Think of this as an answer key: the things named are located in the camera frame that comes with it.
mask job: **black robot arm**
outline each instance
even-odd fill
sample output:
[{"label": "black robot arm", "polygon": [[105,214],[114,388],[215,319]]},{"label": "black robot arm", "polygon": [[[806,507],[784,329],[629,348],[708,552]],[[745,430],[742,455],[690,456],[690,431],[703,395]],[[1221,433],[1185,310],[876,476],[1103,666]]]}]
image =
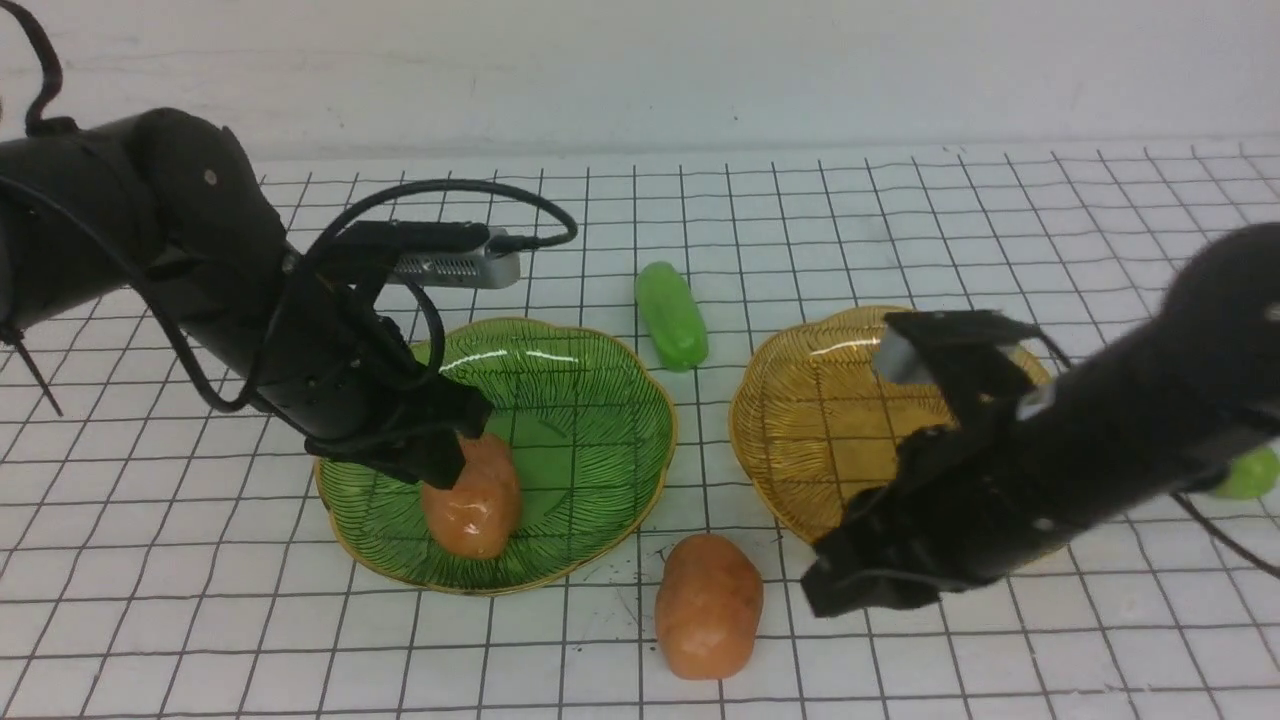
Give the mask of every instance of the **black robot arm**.
[{"label": "black robot arm", "polygon": [[1203,521],[1181,493],[1280,436],[1276,268],[1280,224],[1216,240],[1157,316],[1038,388],[1000,350],[1034,327],[888,315],[877,372],[936,384],[957,423],[906,438],[897,478],[852,498],[815,543],[801,580],[814,612],[911,609],[989,584],[1166,493]]},{"label": "black robot arm", "polygon": [[[483,432],[490,406],[439,374],[443,324],[420,283],[509,284],[517,252],[572,240],[573,219],[516,187],[425,181],[356,202],[300,254],[229,129],[172,109],[92,129],[44,118],[61,85],[58,58],[29,13],[8,0],[0,9],[19,18],[45,70],[27,137],[0,143],[0,340],[35,370],[23,331],[132,286],[214,409],[251,405],[298,429],[308,452],[452,487],[457,434]],[[380,202],[438,191],[529,202],[566,232],[543,241],[481,224],[357,222]],[[421,361],[372,309],[389,278],[428,318]],[[216,393],[187,337],[244,378],[237,397]]]}]

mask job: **black grid line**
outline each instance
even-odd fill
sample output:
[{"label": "black grid line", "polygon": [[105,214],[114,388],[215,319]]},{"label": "black grid line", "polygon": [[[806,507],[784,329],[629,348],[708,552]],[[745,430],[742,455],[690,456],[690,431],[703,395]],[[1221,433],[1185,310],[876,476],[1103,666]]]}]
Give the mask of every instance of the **black grid line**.
[{"label": "black grid line", "polygon": [[[498,610],[504,607],[502,598],[476,598],[481,610],[475,612],[474,632],[454,633],[448,642],[420,638],[420,628],[449,621],[447,618],[429,615],[430,603],[424,603],[424,598],[430,593],[393,583],[356,587],[356,565],[340,555],[338,557],[342,561],[329,569],[335,574],[334,582],[324,583],[323,589],[316,589],[319,585],[289,585],[285,583],[289,559],[307,556],[333,542],[332,537],[325,536],[324,530],[328,528],[319,524],[324,514],[315,515],[320,507],[319,498],[310,482],[306,489],[301,488],[301,483],[269,484],[252,489],[248,482],[252,474],[261,471],[260,462],[303,457],[301,441],[294,442],[297,438],[291,433],[276,433],[276,423],[265,421],[260,413],[236,415],[229,425],[224,423],[224,418],[218,418],[215,423],[214,414],[196,406],[189,411],[180,406],[177,406],[177,411],[166,407],[161,413],[157,404],[174,392],[170,388],[184,386],[187,379],[177,370],[172,357],[164,363],[152,357],[156,352],[168,352],[168,346],[155,333],[154,320],[141,307],[132,311],[113,297],[110,302],[100,301],[50,320],[37,328],[40,332],[31,333],[31,347],[47,377],[55,380],[55,392],[65,393],[73,406],[65,419],[51,418],[42,409],[42,401],[31,402],[35,383],[24,373],[15,372],[19,368],[13,364],[12,352],[0,354],[0,406],[9,401],[13,401],[14,407],[20,406],[6,415],[10,418],[8,421],[0,421],[0,439],[10,436],[14,438],[0,455],[0,624],[14,616],[36,616],[40,620],[40,628],[32,630],[38,635],[35,638],[19,638],[12,630],[6,634],[8,628],[0,626],[0,693],[8,691],[4,712],[0,714],[20,716],[31,712],[31,693],[45,687],[42,683],[47,683],[49,678],[59,676],[67,679],[64,693],[69,700],[65,700],[64,706],[69,710],[65,714],[73,715],[78,710],[81,715],[93,720],[160,715],[214,717],[234,714],[237,708],[261,716],[310,715],[317,719],[375,712],[397,716],[419,712],[433,715],[445,711],[460,711],[467,716],[486,716],[489,711],[538,711],[557,716],[594,711],[600,716],[626,712],[628,716],[645,717],[652,708],[671,712],[671,707],[677,705],[718,706],[719,716],[730,717],[744,711],[748,703],[774,703],[778,711],[787,710],[806,717],[813,707],[824,702],[869,701],[878,703],[888,715],[897,712],[899,702],[918,700],[951,701],[957,715],[963,705],[968,716],[977,717],[982,712],[972,701],[988,698],[1043,698],[1050,716],[1056,719],[1064,715],[1062,702],[1069,702],[1074,696],[1120,693],[1130,711],[1137,712],[1135,698],[1171,692],[1190,693],[1204,702],[1206,714],[1212,706],[1216,716],[1229,719],[1229,703],[1225,698],[1231,693],[1280,689],[1280,666],[1276,665],[1280,648],[1268,644],[1280,637],[1280,616],[1276,615],[1274,601],[1261,596],[1258,585],[1252,582],[1256,571],[1240,568],[1216,542],[1197,534],[1198,528],[1176,514],[1176,509],[1174,512],[1166,512],[1164,507],[1158,511],[1140,509],[1115,518],[1101,529],[1117,533],[1126,528],[1123,536],[1112,536],[1124,538],[1123,542],[1116,541],[1120,544],[1098,547],[1088,542],[1073,543],[1060,555],[1020,570],[1000,584],[1007,591],[1011,606],[1001,610],[1000,616],[991,620],[991,626],[983,623],[988,621],[984,618],[992,610],[982,609],[984,614],[973,615],[973,607],[948,602],[932,615],[915,619],[908,615],[895,616],[890,621],[883,615],[873,619],[869,614],[860,612],[850,619],[849,626],[837,628],[806,618],[804,601],[792,597],[792,593],[800,592],[795,582],[795,562],[804,560],[794,552],[795,548],[787,548],[786,530],[781,529],[777,520],[765,521],[767,516],[756,514],[751,518],[733,518],[728,514],[730,507],[712,506],[716,498],[741,498],[733,502],[754,500],[754,491],[736,466],[722,427],[732,389],[726,383],[739,378],[750,352],[769,334],[781,329],[776,327],[780,318],[796,315],[800,320],[815,320],[846,306],[887,302],[920,307],[1016,307],[1019,313],[1028,315],[1027,319],[1039,320],[1051,334],[1062,333],[1065,338],[1079,338],[1076,345],[1068,346],[1069,355],[1079,360],[1155,311],[1153,299],[1166,288],[1166,275],[1139,270],[1155,270],[1166,264],[1176,269],[1196,247],[1222,233],[1225,228],[1220,225],[1224,223],[1243,224],[1248,217],[1270,217],[1280,208],[1280,196],[1276,195],[1280,178],[1275,177],[1280,174],[1276,172],[1280,168],[1280,155],[1247,152],[1243,145],[1238,145],[1233,152],[1230,146],[1221,143],[1215,143],[1208,151],[1192,145],[1184,149],[1164,145],[1162,150],[1164,152],[1155,152],[1133,146],[1129,151],[1112,156],[1110,150],[1103,154],[1097,149],[1075,147],[1068,152],[1044,150],[1033,156],[1020,154],[1018,159],[997,154],[975,159],[969,154],[911,156],[904,152],[886,156],[882,152],[878,154],[882,160],[876,163],[865,158],[842,163],[824,163],[822,158],[764,160],[754,164],[732,161],[718,164],[710,172],[694,172],[677,163],[666,167],[644,165],[641,170],[640,165],[631,163],[625,167],[611,165],[608,172],[594,167],[588,170],[584,164],[580,170],[543,168],[536,173],[503,173],[493,169],[477,174],[476,177],[493,177],[499,182],[515,182],[530,190],[536,187],[540,193],[564,201],[575,208],[573,211],[582,223],[582,236],[577,243],[564,249],[532,252],[526,270],[529,279],[524,281],[526,286],[521,288],[524,292],[520,299],[495,302],[476,292],[433,293],[433,300],[439,297],[438,305],[447,323],[461,324],[499,314],[554,316],[568,322],[576,319],[579,324],[599,322],[599,329],[631,345],[641,354],[650,370],[658,370],[659,364],[634,302],[627,293],[609,290],[608,284],[613,281],[631,286],[635,273],[641,269],[640,263],[652,256],[684,265],[708,318],[713,347],[712,361],[685,377],[658,373],[672,395],[684,430],[668,477],[668,492],[696,493],[701,497],[703,507],[692,514],[677,507],[678,503],[659,503],[652,520],[637,530],[635,547],[616,551],[598,560],[591,570],[553,585],[557,591],[564,591],[564,605],[558,612],[530,618],[529,621],[558,626],[559,633],[554,638],[527,639],[499,632],[495,619]],[[406,173],[399,173],[401,181],[404,177]],[[1244,182],[1235,182],[1235,178]],[[1266,184],[1270,195],[1262,195],[1262,186],[1251,184],[1249,181]],[[358,186],[370,182],[396,183],[398,179],[390,174],[380,179],[353,172],[316,179],[310,172],[293,170],[271,173],[264,178],[262,184],[273,197],[288,197],[288,204],[278,204],[278,210],[289,218],[289,237],[305,242],[319,231],[321,215],[337,214],[349,204],[352,193],[358,192]],[[1089,197],[1107,201],[1091,204]],[[481,202],[486,204],[488,215],[480,214],[484,209]],[[404,199],[392,208],[393,217],[403,214],[421,218],[424,211],[435,219],[461,214],[488,217],[512,232],[532,231],[535,234],[544,223],[540,213],[521,215],[520,209],[506,200],[481,200],[474,196],[460,199],[457,193],[447,193],[438,202]],[[1181,218],[1183,213],[1188,219],[1179,220],[1181,224],[1157,224],[1170,218]],[[1207,218],[1207,224],[1201,222],[1202,218]],[[879,229],[872,232],[868,228]],[[716,247],[723,250],[707,250]],[[714,252],[726,254],[726,265],[730,263],[727,258],[736,258],[737,268],[717,266],[708,261]],[[840,266],[801,269],[801,259],[806,259],[803,268],[814,268],[813,259],[823,256],[838,258]],[[774,260],[763,263],[760,258]],[[1144,263],[1158,268],[1147,268]],[[956,282],[929,281],[934,277],[933,273],[950,277],[948,270],[955,273]],[[996,284],[984,279],[1004,278],[1005,273],[1012,275],[1011,282],[1001,281],[1001,284]],[[854,282],[855,277],[865,282]],[[1037,284],[1027,283],[1024,278],[1037,278]],[[1056,278],[1059,284],[1050,287],[1044,278]],[[556,292],[540,296],[534,287],[558,282],[581,283],[577,297],[564,300],[564,293]],[[760,284],[773,288],[772,295]],[[1130,293],[1137,295],[1137,305],[1132,302]],[[421,323],[417,307],[402,293],[384,295],[387,297],[379,299],[379,309],[402,322],[408,328],[410,337],[417,340]],[[1128,299],[1128,304],[1111,304],[1111,299],[1120,295]],[[763,300],[765,296],[785,296],[786,300]],[[1046,365],[1056,366],[1043,348],[1032,350]],[[143,354],[137,357],[147,360],[147,369],[143,373],[116,372],[114,368],[123,368],[136,357],[133,352]],[[202,350],[197,352],[205,363],[207,354]],[[99,378],[106,378],[106,382],[97,382]],[[224,387],[233,382],[228,379],[225,370],[223,378]],[[137,400],[129,401],[132,405],[116,401],[108,407],[111,404],[108,391],[119,393],[116,397]],[[128,443],[122,442],[118,451],[104,447],[92,452],[93,457],[82,459],[86,454],[76,450],[76,438],[84,433],[102,432],[109,428],[108,423],[119,423],[120,428],[137,427],[137,434]],[[145,459],[134,451],[148,429],[179,424],[192,428],[193,433],[193,439],[180,441],[182,447],[141,454],[146,455]],[[241,439],[228,439],[224,436],[219,439],[220,432],[256,436]],[[22,433],[32,434],[19,445]],[[49,438],[50,446],[35,447],[32,438]],[[65,451],[55,450],[61,447],[58,442],[65,445]],[[184,446],[186,442],[191,442],[189,448]],[[131,462],[140,460],[175,462],[180,470],[164,480],[172,483],[172,489],[170,486],[164,486],[163,492],[136,500],[118,497],[114,488],[120,484],[123,473]],[[218,462],[225,465],[205,465]],[[184,486],[196,482],[201,466],[236,468],[236,473],[244,474],[228,478],[230,484],[218,486],[214,491],[188,493]],[[72,487],[69,480],[79,475],[84,477],[84,488],[68,492],[67,488]],[[1198,500],[1197,503],[1219,521],[1248,528],[1265,555],[1274,553],[1280,547],[1280,518],[1276,514],[1276,507],[1280,506],[1274,501],[1225,503]],[[201,530],[210,534],[202,539],[166,534],[172,516],[187,518],[197,509],[214,506],[220,509],[219,512],[225,511],[227,516],[211,516],[206,523],[207,530]],[[250,506],[278,507],[283,514],[291,515],[270,520],[271,539],[230,532],[233,520],[239,523],[237,512]],[[138,518],[140,528],[129,534],[97,537],[97,523],[105,524],[111,516]],[[9,519],[17,519],[15,527],[5,525]],[[648,628],[650,618],[645,616],[646,598],[652,598],[653,591],[659,585],[660,573],[652,574],[646,568],[655,562],[657,553],[652,552],[655,543],[698,532],[727,532],[742,538],[744,548],[760,565],[768,597],[782,593],[777,602],[781,606],[785,598],[786,623],[781,620],[782,609],[776,607],[777,624],[763,629],[767,632],[759,634],[759,642],[773,643],[773,647],[790,646],[790,653],[769,660],[776,664],[769,667],[771,671],[785,675],[795,674],[794,689],[790,688],[790,682],[785,692],[764,684],[745,688],[739,682],[735,683],[733,692],[727,692],[728,682],[724,682],[707,692],[672,687],[668,679],[660,676],[663,669],[660,664],[653,664],[655,656],[650,655],[655,652]],[[1169,538],[1174,543],[1201,542],[1208,555],[1175,557],[1170,566],[1171,550],[1153,544],[1148,539],[1148,532],[1155,533],[1152,537]],[[76,593],[69,593],[73,580],[82,582],[77,579],[81,566],[99,573],[102,568],[109,568],[96,565],[101,562],[99,557],[104,557],[95,555],[100,551],[127,557],[133,565],[124,571],[132,573],[136,568],[137,575],[111,587],[91,588],[91,592],[77,587]],[[193,553],[192,557],[210,559],[207,570],[202,565],[196,568],[202,574],[202,589],[156,587],[148,579],[154,557],[188,551]],[[261,551],[273,557],[279,553],[280,565],[270,578],[274,579],[274,588],[270,580],[252,587],[214,587],[215,574],[223,570],[220,556],[228,551],[233,555]],[[47,584],[47,589],[41,589],[45,585],[33,585],[26,588],[26,592],[14,592],[14,579],[29,575],[32,582],[45,582],[41,580],[44,575],[31,575],[31,568],[37,560],[42,561],[40,559],[50,559],[47,574],[56,582]],[[636,564],[634,574],[630,571],[631,562]],[[611,568],[612,577],[602,577],[594,571]],[[1074,620],[1062,626],[1053,623],[1048,623],[1051,626],[1042,626],[1046,625],[1046,612],[1053,610],[1052,603],[1068,601],[1038,598],[1039,602],[1050,603],[1047,609],[1025,605],[1027,598],[1020,594],[1021,583],[1029,579],[1056,579],[1071,587],[1079,583],[1078,592],[1073,591],[1071,594],[1080,598],[1083,607],[1076,610],[1083,615],[1074,615]],[[1139,579],[1151,583],[1149,593],[1138,600],[1152,614],[1117,618],[1114,605],[1105,606],[1116,602],[1106,588],[1129,587],[1115,583]],[[1201,587],[1198,583],[1221,588],[1225,596],[1221,602],[1235,610],[1187,616],[1187,607],[1193,611],[1199,607],[1196,598],[1190,597],[1190,591]],[[242,587],[246,588],[243,592],[236,592]],[[571,673],[567,646],[571,641],[570,594],[580,588],[594,589],[589,594],[602,598],[618,594],[617,601],[621,603],[630,605],[635,600],[640,605],[640,616],[632,618],[636,621],[635,633],[572,638],[572,643],[584,651],[602,652],[599,657],[628,659],[617,671],[637,673],[639,676],[618,675],[620,684],[630,687],[632,680],[637,683],[636,692],[632,694],[628,691],[626,700],[582,702],[577,694],[584,689],[582,680]],[[403,642],[340,639],[344,634],[343,624],[361,621],[358,616],[348,616],[343,610],[349,603],[374,597],[390,601],[393,597],[410,596],[416,602],[411,625],[406,616],[410,635]],[[192,646],[192,633],[204,605],[236,605],[241,601],[266,609],[265,619],[255,620],[261,625],[252,626],[253,634],[247,642],[214,650]],[[326,620],[316,628],[320,634],[332,632],[333,642],[315,643],[314,647],[278,647],[266,642],[270,623],[280,607],[312,601],[325,603],[326,607],[339,607],[332,623]],[[104,603],[124,609],[114,619],[114,626],[109,624],[101,629],[101,642],[105,643],[101,647],[105,650],[96,644],[99,641],[41,647],[40,637],[49,632],[60,609],[92,610],[93,606],[105,606]],[[131,618],[134,609],[170,605],[186,607],[189,612],[180,625],[174,626],[174,632],[180,633],[174,635],[173,644],[160,650],[140,650],[119,642],[124,638],[127,623],[133,621]],[[586,611],[605,618],[608,612],[630,610],[599,605],[588,607]],[[1140,685],[1128,675],[1126,661],[1133,657],[1121,656],[1126,648],[1112,642],[1114,637],[1124,633],[1143,637],[1149,634],[1160,642],[1174,643],[1169,647],[1179,647],[1179,653],[1187,653],[1190,674],[1170,680],[1174,684],[1167,688]],[[951,682],[947,688],[938,688],[937,694],[900,692],[904,687],[901,670],[893,664],[876,662],[886,660],[883,655],[877,656],[878,652],[905,647],[886,644],[886,641],[922,638],[929,642],[920,647],[941,650],[942,642],[947,643],[947,662],[955,666],[959,692]],[[1210,643],[1213,647],[1206,651],[1199,644],[1206,638],[1213,642],[1217,638],[1236,638],[1242,646],[1233,650],[1238,650],[1242,656],[1253,657],[1261,665],[1251,670],[1243,665],[1236,666],[1231,659],[1228,659],[1226,669],[1208,665],[1222,662],[1222,648]],[[1075,651],[1062,651],[1066,657],[1052,657],[1043,651],[1036,653],[1041,643],[1047,643],[1048,647],[1075,647],[1071,643],[1076,641],[1096,642],[1105,650],[1102,655],[1076,660],[1097,660],[1102,665],[1110,665],[1114,676],[1119,678],[1112,685],[1119,687],[1091,687],[1084,680],[1076,680],[1069,669],[1064,670],[1064,662],[1075,659],[1070,655]],[[809,665],[815,648],[841,647],[854,652],[852,648],[861,647],[856,644],[859,642],[865,643],[865,650],[858,652],[870,653],[869,666],[873,669],[874,683],[868,678],[860,689],[841,689],[833,684],[835,680],[824,678],[820,670],[817,675],[810,674],[815,671]],[[969,643],[964,647],[972,650],[975,647],[973,643],[987,642],[996,644],[983,647],[1004,647],[1005,643],[1014,642],[1032,656],[1027,680],[1016,689],[986,692],[980,684],[970,685],[968,682],[965,670],[973,670],[977,660],[960,652],[961,643]],[[549,653],[548,659],[558,656],[559,667],[548,667],[547,674],[553,683],[558,680],[557,692],[550,697],[532,693],[525,698],[513,698],[508,692],[499,693],[506,697],[486,700],[486,687],[499,682],[492,674],[495,667],[490,662],[490,651],[509,652],[508,648],[545,652]],[[415,652],[419,651],[483,653],[479,688],[474,684],[475,676],[463,679],[467,688],[477,689],[476,694],[471,696],[471,689],[467,689],[466,697],[448,693],[447,700],[435,705],[416,702],[410,683],[420,683],[422,678],[416,667],[411,671]],[[338,678],[338,662],[351,652],[403,652],[402,676],[394,678],[399,685],[398,694],[387,689],[381,696],[371,697],[367,707],[358,710],[337,708],[332,703],[326,707],[330,680],[342,679]],[[314,680],[314,684],[306,684],[307,689],[296,701],[280,701],[291,706],[287,710],[283,705],[278,710],[253,703],[246,707],[251,693],[261,692],[253,685],[259,660],[270,659],[266,665],[276,667],[285,657],[302,659],[315,667],[317,674],[308,676],[308,683]],[[219,662],[227,662],[230,664],[228,666],[241,669],[242,676],[220,670],[206,679],[210,685],[218,685],[219,682],[228,687],[243,683],[234,687],[234,701],[229,705],[210,705],[212,701],[195,697],[173,698],[183,700],[177,705],[170,702],[184,664],[210,659],[211,666],[221,667]],[[891,660],[896,662],[901,657]],[[631,669],[632,661],[636,662],[635,670]],[[120,675],[113,674],[111,669],[122,662],[156,662],[154,666],[146,665],[152,667],[168,667],[169,662],[173,664],[172,671],[164,678],[137,679],[140,687],[155,688],[156,697],[163,696],[156,701],[160,702],[159,707],[138,701],[137,711],[99,712],[105,706],[95,705],[96,693],[114,691],[113,696],[120,694],[120,688],[115,687]],[[5,676],[8,666],[19,673],[13,678],[13,688],[5,684],[9,682]],[[86,674],[83,685],[79,685],[77,683],[81,680],[77,678],[81,675],[76,673],[82,669]],[[593,676],[600,675],[593,670]],[[508,691],[521,687],[518,679],[503,678],[500,682]],[[344,689],[347,688],[349,684],[344,684]],[[15,705],[19,694],[23,700]],[[273,700],[278,697],[279,693],[271,694]],[[50,702],[55,701],[59,700],[50,698]],[[76,708],[70,708],[72,702]]]}]

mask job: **grid paper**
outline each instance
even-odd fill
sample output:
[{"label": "grid paper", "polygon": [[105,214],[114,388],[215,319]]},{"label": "grid paper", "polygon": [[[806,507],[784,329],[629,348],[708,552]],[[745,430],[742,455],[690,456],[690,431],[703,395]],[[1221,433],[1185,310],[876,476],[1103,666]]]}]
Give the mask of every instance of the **grid paper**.
[{"label": "grid paper", "polygon": [[[817,620],[797,583],[812,552],[765,511],[727,437],[751,350],[852,305],[993,307],[1094,352],[1148,316],[1208,238],[1280,220],[1280,141],[257,169],[300,249],[403,179],[497,178],[559,201],[577,241],[525,258],[512,288],[431,297],[451,328],[527,315],[635,347],[678,404],[668,487],[639,533],[550,587],[406,588],[333,542],[301,438],[251,411],[210,414],[137,296],[114,293],[29,333],[65,418],[15,355],[0,359],[0,716],[1254,720],[1280,707],[1280,588],[1167,500],[940,606]],[[521,205],[456,193],[369,217],[554,232]],[[657,369],[637,322],[631,279],[654,260],[687,272],[701,302],[712,355],[696,372]],[[380,306],[421,338],[402,290]],[[1198,503],[1280,561],[1280,496]],[[765,610],[740,675],[687,683],[655,647],[659,555],[708,529],[760,569]]]}]

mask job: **green plate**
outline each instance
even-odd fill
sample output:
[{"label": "green plate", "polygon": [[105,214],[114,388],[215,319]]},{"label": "green plate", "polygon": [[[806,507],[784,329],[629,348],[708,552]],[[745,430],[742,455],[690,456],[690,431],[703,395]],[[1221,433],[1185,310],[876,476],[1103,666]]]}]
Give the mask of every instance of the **green plate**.
[{"label": "green plate", "polygon": [[442,373],[485,393],[486,429],[512,446],[521,525],[502,556],[461,559],[428,534],[419,487],[321,459],[316,487],[347,552],[412,585],[500,594],[550,583],[640,525],[666,482],[676,411],[635,352],[595,331],[524,318],[463,327],[445,348]]}]

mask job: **yellow glass bowl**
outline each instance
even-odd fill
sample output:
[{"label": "yellow glass bowl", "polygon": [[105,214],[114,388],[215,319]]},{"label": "yellow glass bowl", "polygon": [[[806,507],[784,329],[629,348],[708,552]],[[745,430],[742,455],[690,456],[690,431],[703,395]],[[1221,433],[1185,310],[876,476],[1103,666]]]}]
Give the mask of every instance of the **yellow glass bowl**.
[{"label": "yellow glass bowl", "polygon": [[[808,543],[840,524],[858,492],[897,474],[897,442],[954,425],[934,386],[881,382],[872,357],[884,314],[867,306],[783,331],[755,352],[730,405],[730,442],[769,511]],[[1032,382],[1050,374],[1030,352],[1014,361]]]}]

